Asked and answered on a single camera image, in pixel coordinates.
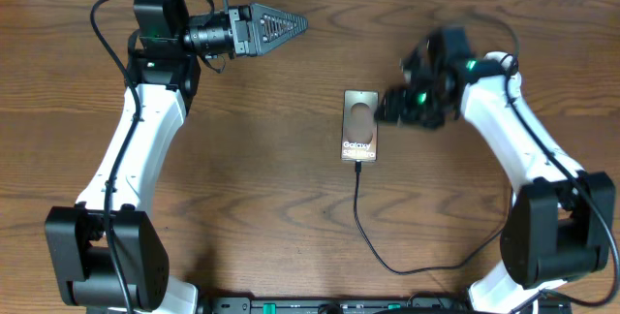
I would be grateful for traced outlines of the gold Galaxy smartphone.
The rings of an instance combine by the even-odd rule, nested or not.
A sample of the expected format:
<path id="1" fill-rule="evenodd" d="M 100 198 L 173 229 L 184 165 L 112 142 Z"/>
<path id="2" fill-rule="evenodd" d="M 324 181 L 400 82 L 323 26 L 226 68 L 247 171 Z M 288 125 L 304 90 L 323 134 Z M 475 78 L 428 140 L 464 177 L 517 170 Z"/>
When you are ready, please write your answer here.
<path id="1" fill-rule="evenodd" d="M 343 161 L 375 162 L 378 156 L 377 91 L 344 92 L 340 157 Z"/>

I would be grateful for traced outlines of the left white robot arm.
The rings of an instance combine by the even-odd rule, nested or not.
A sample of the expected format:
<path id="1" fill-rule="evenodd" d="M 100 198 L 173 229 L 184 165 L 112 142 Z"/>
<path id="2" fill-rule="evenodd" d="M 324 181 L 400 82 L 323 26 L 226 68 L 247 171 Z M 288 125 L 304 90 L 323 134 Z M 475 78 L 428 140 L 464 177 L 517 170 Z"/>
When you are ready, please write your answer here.
<path id="1" fill-rule="evenodd" d="M 170 273 L 150 216 L 171 142 L 216 59 L 256 57 L 303 34 L 304 16 L 258 3 L 191 16 L 185 0 L 134 0 L 138 28 L 118 67 L 124 106 L 105 157 L 46 242 L 63 302 L 90 313 L 201 313 L 197 286 Z"/>

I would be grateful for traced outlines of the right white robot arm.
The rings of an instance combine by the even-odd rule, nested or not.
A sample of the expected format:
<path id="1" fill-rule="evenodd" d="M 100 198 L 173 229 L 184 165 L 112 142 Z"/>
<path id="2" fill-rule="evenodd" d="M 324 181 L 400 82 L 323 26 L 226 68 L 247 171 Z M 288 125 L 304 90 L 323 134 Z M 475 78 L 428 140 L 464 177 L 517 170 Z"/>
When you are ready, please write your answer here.
<path id="1" fill-rule="evenodd" d="M 538 313 L 570 304 L 561 287 L 606 267 L 618 269 L 612 232 L 615 186 L 590 173 L 549 135 L 521 94 L 516 52 L 477 57 L 465 30 L 431 31 L 402 61 L 406 82 L 389 89 L 378 121 L 428 130 L 449 116 L 483 137 L 511 184 L 499 233 L 500 262 L 467 292 L 479 313 Z"/>

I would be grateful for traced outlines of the white power strip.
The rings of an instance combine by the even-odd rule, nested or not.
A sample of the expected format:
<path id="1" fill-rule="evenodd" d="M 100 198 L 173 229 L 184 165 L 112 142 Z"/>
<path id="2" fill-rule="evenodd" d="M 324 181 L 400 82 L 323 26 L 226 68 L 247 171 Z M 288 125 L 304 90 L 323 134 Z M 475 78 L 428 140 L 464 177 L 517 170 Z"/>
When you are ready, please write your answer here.
<path id="1" fill-rule="evenodd" d="M 512 54 L 504 51 L 490 51 L 484 56 L 484 59 L 499 62 L 500 65 L 511 74 L 511 79 L 521 81 L 518 59 Z"/>

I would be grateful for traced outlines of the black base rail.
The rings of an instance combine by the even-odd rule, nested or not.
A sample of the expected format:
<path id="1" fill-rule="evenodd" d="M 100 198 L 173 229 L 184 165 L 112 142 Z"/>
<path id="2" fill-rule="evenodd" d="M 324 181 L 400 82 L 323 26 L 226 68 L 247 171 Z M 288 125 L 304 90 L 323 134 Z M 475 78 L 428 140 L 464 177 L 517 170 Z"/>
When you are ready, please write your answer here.
<path id="1" fill-rule="evenodd" d="M 463 298 L 422 292 L 404 298 L 204 298 L 198 314 L 474 313 Z"/>

